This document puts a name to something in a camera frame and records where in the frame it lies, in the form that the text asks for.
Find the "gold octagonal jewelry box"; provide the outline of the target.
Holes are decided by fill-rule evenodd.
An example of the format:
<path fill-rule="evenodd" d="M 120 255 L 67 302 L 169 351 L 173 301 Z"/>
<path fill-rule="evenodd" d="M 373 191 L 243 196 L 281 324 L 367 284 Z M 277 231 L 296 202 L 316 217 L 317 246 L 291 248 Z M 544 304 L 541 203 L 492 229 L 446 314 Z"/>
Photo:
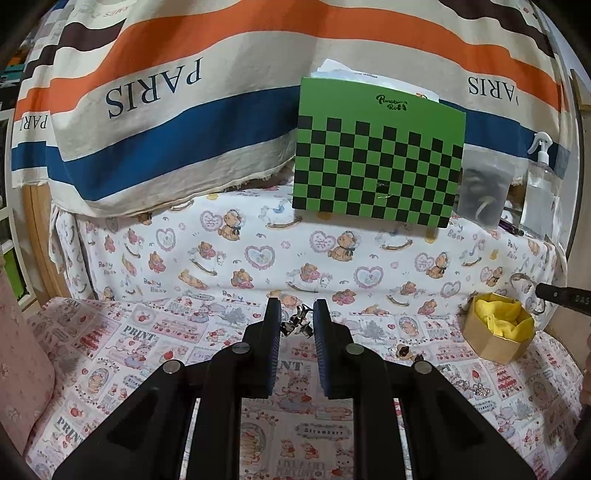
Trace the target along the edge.
<path fill-rule="evenodd" d="M 536 329 L 520 301 L 487 293 L 471 300 L 462 333 L 479 357 L 508 365 L 525 354 Z"/>

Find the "yellow cloth lining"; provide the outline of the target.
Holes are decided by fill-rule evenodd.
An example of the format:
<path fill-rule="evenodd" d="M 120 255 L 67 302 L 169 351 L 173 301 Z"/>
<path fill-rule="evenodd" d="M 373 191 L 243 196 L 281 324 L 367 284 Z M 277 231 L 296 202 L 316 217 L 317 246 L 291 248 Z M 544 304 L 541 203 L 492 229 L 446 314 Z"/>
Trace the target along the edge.
<path fill-rule="evenodd" d="M 474 303 L 476 317 L 499 338 L 524 343 L 535 335 L 533 317 L 519 301 L 478 299 Z"/>

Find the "clear spray bottle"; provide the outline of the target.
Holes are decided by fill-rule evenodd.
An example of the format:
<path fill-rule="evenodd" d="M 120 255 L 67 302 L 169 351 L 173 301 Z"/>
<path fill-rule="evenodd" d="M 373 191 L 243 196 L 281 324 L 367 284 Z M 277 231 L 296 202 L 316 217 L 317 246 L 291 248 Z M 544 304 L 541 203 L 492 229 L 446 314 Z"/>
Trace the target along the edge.
<path fill-rule="evenodd" d="M 551 238 L 559 182 L 550 168 L 549 148 L 553 140 L 540 131 L 528 149 L 535 158 L 528 165 L 526 191 L 521 215 L 521 229 L 540 239 Z"/>

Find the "baby bear print cloth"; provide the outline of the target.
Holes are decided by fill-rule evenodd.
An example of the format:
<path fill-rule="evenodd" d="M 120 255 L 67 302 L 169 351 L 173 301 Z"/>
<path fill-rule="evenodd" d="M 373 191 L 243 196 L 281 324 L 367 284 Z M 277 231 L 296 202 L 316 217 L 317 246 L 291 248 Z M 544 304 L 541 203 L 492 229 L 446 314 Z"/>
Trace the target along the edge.
<path fill-rule="evenodd" d="M 539 283 L 564 285 L 554 244 L 453 218 L 445 228 L 298 212 L 290 185 L 193 198 L 134 217 L 53 207 L 50 254 L 75 298 L 153 301 L 322 298 L 345 319 L 461 315 L 478 294 L 520 301 L 538 328 L 553 308 Z"/>

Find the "black hair clips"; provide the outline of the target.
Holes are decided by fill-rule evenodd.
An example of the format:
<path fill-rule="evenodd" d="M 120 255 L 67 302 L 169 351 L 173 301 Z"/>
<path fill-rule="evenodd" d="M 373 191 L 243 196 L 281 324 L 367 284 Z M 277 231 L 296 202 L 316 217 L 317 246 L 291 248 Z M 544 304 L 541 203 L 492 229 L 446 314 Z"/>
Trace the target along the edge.
<path fill-rule="evenodd" d="M 499 220 L 499 226 L 506 232 L 510 233 L 511 235 L 517 237 L 523 237 L 524 231 L 518 228 L 517 226 L 513 225 L 511 222 L 501 218 Z"/>

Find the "clear plastic jar with bands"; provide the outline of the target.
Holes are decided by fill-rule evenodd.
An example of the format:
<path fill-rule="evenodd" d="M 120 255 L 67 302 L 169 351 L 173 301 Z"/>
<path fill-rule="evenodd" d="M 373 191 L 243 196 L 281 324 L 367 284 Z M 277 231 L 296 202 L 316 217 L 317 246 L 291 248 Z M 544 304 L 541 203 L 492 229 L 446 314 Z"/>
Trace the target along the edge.
<path fill-rule="evenodd" d="M 515 166 L 500 154 L 464 148 L 456 213 L 483 228 L 496 229 L 515 175 Z"/>

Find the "pink print bed sheet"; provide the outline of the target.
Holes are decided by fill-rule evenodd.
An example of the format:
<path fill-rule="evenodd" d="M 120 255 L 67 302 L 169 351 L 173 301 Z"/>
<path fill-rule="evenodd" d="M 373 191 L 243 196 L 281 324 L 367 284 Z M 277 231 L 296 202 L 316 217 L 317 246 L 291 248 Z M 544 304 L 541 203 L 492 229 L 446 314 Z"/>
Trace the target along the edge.
<path fill-rule="evenodd" d="M 25 454 L 42 479 L 153 371 L 178 360 L 211 359 L 263 317 L 264 299 L 180 296 L 147 303 L 55 299 L 32 322 L 56 372 L 50 404 Z M 458 317 L 332 318 L 384 359 L 424 358 L 494 426 L 541 479 L 574 444 L 582 375 L 566 349 L 539 333 L 509 365 L 481 359 Z M 353 406 L 331 401 L 318 381 L 315 344 L 294 335 L 280 344 L 273 395 L 242 404 L 239 472 L 244 479 L 349 479 Z"/>

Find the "green checkered tissue box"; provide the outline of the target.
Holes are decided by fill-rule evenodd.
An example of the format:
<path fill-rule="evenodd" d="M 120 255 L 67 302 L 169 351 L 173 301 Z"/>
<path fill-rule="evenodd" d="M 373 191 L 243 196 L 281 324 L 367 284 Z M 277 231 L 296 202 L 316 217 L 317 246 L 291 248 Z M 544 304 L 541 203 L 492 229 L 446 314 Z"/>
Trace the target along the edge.
<path fill-rule="evenodd" d="M 398 90 L 301 82 L 295 210 L 445 228 L 465 144 L 464 112 Z"/>

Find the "pink floral pillow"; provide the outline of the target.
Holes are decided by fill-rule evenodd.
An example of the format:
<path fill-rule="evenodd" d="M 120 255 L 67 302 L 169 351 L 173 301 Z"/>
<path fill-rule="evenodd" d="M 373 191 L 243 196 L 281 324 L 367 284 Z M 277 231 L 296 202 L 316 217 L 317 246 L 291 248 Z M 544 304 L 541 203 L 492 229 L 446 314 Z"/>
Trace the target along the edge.
<path fill-rule="evenodd" d="M 38 309 L 24 313 L 5 272 L 1 273 L 1 426 L 21 455 L 55 388 L 55 369 L 34 334 Z"/>

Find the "striped Paris blanket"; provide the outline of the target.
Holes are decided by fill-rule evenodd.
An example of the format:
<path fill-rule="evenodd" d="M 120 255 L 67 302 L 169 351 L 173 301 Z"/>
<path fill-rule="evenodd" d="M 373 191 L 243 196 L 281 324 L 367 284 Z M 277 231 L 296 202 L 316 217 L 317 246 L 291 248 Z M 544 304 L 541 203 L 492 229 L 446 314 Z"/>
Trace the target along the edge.
<path fill-rule="evenodd" d="M 566 76 L 528 1 L 60 1 L 24 68 L 12 184 L 101 218 L 269 176 L 325 60 L 436 94 L 508 159 L 546 132 L 567 170 Z"/>

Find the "white tissue paper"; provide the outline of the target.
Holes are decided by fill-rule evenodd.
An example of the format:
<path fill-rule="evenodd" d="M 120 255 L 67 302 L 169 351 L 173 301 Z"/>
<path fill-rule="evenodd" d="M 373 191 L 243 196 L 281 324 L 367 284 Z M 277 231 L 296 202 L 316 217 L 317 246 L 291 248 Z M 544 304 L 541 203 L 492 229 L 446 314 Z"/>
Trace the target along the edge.
<path fill-rule="evenodd" d="M 311 72 L 311 78 L 344 80 L 356 83 L 364 83 L 391 90 L 401 91 L 424 99 L 439 102 L 440 97 L 431 90 L 410 84 L 408 82 L 384 77 L 381 75 L 356 71 L 333 59 L 325 59 L 317 70 Z"/>

